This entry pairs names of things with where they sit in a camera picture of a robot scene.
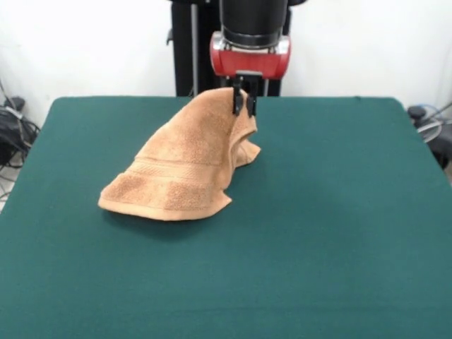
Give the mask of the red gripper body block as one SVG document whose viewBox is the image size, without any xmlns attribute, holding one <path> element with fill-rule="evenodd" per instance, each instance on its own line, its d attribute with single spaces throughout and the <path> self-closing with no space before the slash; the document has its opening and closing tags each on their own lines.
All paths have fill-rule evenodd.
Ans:
<svg viewBox="0 0 452 339">
<path fill-rule="evenodd" d="M 250 73 L 263 79 L 281 79 L 290 53 L 289 36 L 282 36 L 274 47 L 257 50 L 231 46 L 220 31 L 215 31 L 210 39 L 210 61 L 217 76 L 234 78 L 238 73 Z"/>
</svg>

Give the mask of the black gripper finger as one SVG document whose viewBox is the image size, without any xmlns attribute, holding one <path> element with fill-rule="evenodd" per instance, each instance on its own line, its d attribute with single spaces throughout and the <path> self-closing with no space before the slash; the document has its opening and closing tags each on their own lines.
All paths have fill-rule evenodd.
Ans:
<svg viewBox="0 0 452 339">
<path fill-rule="evenodd" d="M 246 100 L 246 108 L 248 110 L 248 114 L 250 117 L 256 115 L 256 103 L 258 97 L 258 85 L 259 85 L 259 77 L 248 77 L 247 78 L 247 93 L 248 98 Z"/>
<path fill-rule="evenodd" d="M 239 115 L 240 111 L 242 110 L 244 99 L 242 97 L 242 77 L 238 76 L 234 78 L 232 82 L 232 88 L 233 88 L 233 108 L 232 113 L 233 115 Z"/>
</svg>

